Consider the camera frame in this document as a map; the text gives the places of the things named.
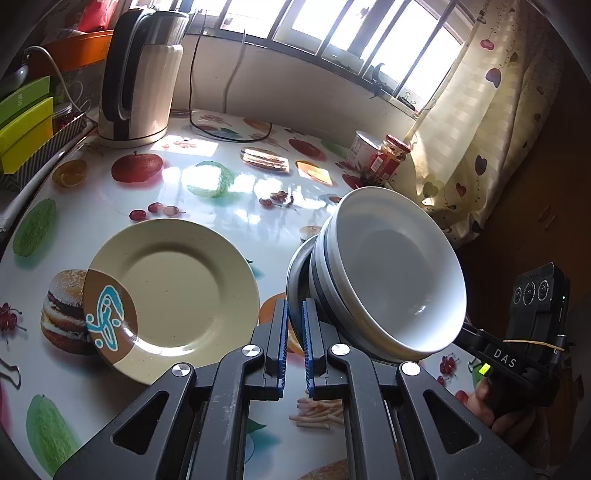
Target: camera lens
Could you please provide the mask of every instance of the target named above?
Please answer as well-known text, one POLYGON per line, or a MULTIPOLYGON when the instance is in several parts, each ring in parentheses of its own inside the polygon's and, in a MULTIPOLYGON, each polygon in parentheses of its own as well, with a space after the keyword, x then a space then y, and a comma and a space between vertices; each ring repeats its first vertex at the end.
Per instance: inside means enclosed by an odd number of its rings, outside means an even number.
POLYGON ((533 283, 528 283, 525 287, 525 291, 523 292, 523 303, 529 305, 534 299, 534 294, 535 285, 533 283))
POLYGON ((521 287, 517 287, 515 293, 513 294, 513 303, 518 304, 521 300, 521 287))
POLYGON ((550 287, 548 286, 548 281, 543 280, 540 284, 540 288, 538 288, 538 300, 542 301, 548 296, 548 290, 550 287))

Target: brown wall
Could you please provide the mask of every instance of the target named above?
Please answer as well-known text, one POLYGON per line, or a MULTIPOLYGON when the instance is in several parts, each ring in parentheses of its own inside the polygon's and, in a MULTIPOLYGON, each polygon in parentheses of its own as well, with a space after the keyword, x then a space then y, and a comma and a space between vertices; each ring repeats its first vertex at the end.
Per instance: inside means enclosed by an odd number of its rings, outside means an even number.
MULTIPOLYGON (((484 233, 457 254, 468 313, 504 338, 514 278, 554 262, 571 280, 570 305, 591 290, 591 85, 567 58, 560 90, 537 142, 506 186, 484 233)), ((576 400, 569 371, 547 409, 551 464, 569 450, 576 400)))

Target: beige plate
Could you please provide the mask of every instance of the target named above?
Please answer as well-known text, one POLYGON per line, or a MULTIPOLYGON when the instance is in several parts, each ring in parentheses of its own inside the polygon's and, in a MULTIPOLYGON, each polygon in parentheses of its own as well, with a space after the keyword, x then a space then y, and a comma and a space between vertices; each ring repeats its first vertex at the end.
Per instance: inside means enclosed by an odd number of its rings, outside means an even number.
POLYGON ((178 362, 212 364, 249 343, 259 299, 244 257, 207 227, 137 223, 96 254, 84 313, 103 358, 151 384, 178 362))

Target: fruit-patterned tablecloth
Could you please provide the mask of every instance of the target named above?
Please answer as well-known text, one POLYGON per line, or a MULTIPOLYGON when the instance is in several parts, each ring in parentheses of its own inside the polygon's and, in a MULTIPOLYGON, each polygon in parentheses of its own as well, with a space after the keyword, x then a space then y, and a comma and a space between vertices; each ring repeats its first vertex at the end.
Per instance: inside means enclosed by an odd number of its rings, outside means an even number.
MULTIPOLYGON (((212 112, 198 111, 194 119, 233 140, 261 138, 269 128, 266 122, 212 112)), ((206 225, 250 262, 265 321, 284 292, 291 256, 316 230, 310 227, 322 225, 357 185, 345 156, 344 148, 276 125, 264 140, 237 144, 201 134, 188 118, 171 118, 168 134, 155 144, 110 150, 94 133, 57 166, 0 262, 0 320, 7 328, 0 336, 0 358, 18 365, 22 374, 19 390, 0 380, 0 419, 41 478, 51 478, 143 389, 83 341, 82 285, 99 248, 143 218, 168 215, 206 225), (121 157, 134 150, 144 158, 130 169, 121 157), (155 164, 148 153, 162 162, 155 164), (252 164, 261 158, 267 168, 252 164), (281 171, 285 165, 288 172, 281 171)), ((404 169, 403 164, 397 173, 404 169)), ((332 410, 336 420, 321 428, 303 428, 290 419, 298 413, 298 399, 307 397, 301 351, 293 344, 292 350, 284 398, 251 406, 244 477, 346 479, 338 404, 332 410)), ((471 360, 451 346, 423 364, 441 375, 453 394, 470 393, 471 360)))

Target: black kettle handle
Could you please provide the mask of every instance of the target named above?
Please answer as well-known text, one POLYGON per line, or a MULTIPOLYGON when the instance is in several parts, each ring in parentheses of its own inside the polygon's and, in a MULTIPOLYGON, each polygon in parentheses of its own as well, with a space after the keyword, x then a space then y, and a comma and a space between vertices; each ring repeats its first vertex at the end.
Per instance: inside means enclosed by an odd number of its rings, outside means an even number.
MULTIPOLYGON (((109 53, 105 64, 105 74, 103 77, 103 88, 101 93, 101 108, 103 115, 109 122, 121 122, 129 119, 130 110, 123 105, 124 83, 127 80, 131 81, 131 85, 135 81, 135 73, 139 56, 141 55, 141 47, 134 39, 143 26, 144 22, 150 21, 153 10, 147 8, 132 9, 121 15, 109 46, 109 53)), ((147 29, 141 29, 144 36, 147 36, 147 29)))

